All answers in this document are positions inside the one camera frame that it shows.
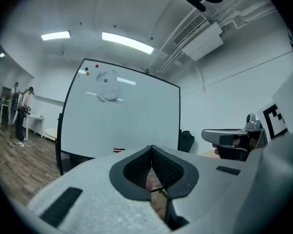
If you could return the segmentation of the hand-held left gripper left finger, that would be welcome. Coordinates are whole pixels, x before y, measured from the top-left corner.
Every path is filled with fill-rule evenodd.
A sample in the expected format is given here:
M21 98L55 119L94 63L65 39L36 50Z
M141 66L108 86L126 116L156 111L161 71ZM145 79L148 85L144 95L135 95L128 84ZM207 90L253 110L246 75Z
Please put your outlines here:
M170 234L146 190L151 157L147 146L84 162L27 206L60 234Z

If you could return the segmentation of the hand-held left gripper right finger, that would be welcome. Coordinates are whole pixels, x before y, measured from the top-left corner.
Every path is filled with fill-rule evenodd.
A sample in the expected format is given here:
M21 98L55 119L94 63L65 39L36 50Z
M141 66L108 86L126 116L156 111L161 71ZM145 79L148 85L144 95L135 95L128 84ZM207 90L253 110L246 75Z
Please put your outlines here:
M246 161L219 159L152 146L152 166L167 190L164 229L156 234L250 234L246 210L259 151Z

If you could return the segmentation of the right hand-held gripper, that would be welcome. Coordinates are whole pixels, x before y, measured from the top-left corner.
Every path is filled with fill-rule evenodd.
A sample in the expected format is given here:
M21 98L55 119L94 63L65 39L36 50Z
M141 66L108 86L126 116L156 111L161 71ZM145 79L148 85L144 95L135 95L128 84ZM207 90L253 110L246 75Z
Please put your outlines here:
M264 148L271 140L288 131L285 121L275 103L269 103L256 114L249 114L244 129L204 129L203 140L218 146L232 146L233 140L247 136L259 135L256 148Z

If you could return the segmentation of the person's right hand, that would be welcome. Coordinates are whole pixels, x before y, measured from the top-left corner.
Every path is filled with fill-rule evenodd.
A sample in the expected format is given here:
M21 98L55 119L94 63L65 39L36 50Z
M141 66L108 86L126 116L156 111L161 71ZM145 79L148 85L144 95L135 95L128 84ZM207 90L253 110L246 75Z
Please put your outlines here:
M234 136L232 140L233 149L223 148L213 144L214 153L221 159L246 161L249 153L257 146L258 138L252 136Z

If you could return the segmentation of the light wooden table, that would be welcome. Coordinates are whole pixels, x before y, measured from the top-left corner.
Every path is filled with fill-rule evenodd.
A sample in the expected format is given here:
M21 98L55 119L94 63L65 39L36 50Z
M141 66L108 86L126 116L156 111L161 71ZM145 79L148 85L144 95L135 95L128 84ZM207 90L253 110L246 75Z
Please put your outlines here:
M202 153L201 156L210 157L210 158L220 158L220 156L216 154L214 150Z

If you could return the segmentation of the round wooden table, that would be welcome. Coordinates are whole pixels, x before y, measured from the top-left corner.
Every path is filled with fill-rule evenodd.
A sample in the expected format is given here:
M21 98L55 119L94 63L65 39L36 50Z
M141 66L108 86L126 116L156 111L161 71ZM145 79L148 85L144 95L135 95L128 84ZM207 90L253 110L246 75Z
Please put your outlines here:
M44 133L48 139L51 139L51 140L57 139L57 128L47 128L45 129Z

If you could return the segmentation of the white ceiling air conditioner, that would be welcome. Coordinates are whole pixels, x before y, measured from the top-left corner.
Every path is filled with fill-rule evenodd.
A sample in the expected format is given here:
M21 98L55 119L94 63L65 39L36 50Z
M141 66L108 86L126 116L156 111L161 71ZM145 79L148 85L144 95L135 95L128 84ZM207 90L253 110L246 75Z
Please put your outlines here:
M180 52L197 61L224 44L220 37L222 33L219 24L214 22L184 44Z

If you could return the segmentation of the white rectangular table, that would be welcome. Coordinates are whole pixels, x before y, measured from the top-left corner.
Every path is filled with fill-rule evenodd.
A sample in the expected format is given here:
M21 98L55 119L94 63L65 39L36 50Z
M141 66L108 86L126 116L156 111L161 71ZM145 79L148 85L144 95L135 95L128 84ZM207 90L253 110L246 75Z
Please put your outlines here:
M23 127L25 128L25 139L29 138L29 131L31 130L34 134L39 134L41 138L44 137L44 117L39 115L27 115Z
M2 123L2 113L3 113L3 108L4 107L9 107L9 103L7 101L0 101L0 124Z

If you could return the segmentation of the crumpled white paper sheet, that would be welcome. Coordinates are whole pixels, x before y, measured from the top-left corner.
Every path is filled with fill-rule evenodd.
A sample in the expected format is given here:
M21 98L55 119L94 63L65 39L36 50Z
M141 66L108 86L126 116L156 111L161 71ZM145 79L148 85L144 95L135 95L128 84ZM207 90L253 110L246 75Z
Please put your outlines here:
M95 80L95 92L99 101L117 103L119 95L117 72L114 70L99 72Z

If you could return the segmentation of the long ceiling light panel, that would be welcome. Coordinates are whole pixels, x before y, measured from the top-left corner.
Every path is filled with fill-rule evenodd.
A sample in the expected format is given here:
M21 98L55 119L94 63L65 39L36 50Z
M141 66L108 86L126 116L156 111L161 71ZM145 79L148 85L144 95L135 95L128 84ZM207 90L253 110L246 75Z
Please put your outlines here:
M154 50L153 47L144 44L142 42L136 41L134 39L126 38L120 35L108 33L108 32L102 32L102 40L118 43L125 45L127 47L134 48L136 50L142 51L147 54L151 54Z

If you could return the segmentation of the white ceiling pipes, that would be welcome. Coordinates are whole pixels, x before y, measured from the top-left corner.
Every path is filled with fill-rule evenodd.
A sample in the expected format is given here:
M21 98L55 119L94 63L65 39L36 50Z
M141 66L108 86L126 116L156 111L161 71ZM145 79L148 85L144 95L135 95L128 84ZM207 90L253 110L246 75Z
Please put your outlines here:
M232 24L236 29L276 12L271 0L223 0L210 8L213 9L210 23L215 22L220 27Z

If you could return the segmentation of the short ceiling light panel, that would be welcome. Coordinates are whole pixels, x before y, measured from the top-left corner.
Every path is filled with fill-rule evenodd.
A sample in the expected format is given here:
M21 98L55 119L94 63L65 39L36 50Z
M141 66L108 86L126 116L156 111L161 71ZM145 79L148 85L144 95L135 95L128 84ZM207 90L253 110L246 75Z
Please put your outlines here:
M69 39L70 32L69 31L62 31L62 32L54 32L49 34L41 35L43 41L47 40L54 40L54 39Z

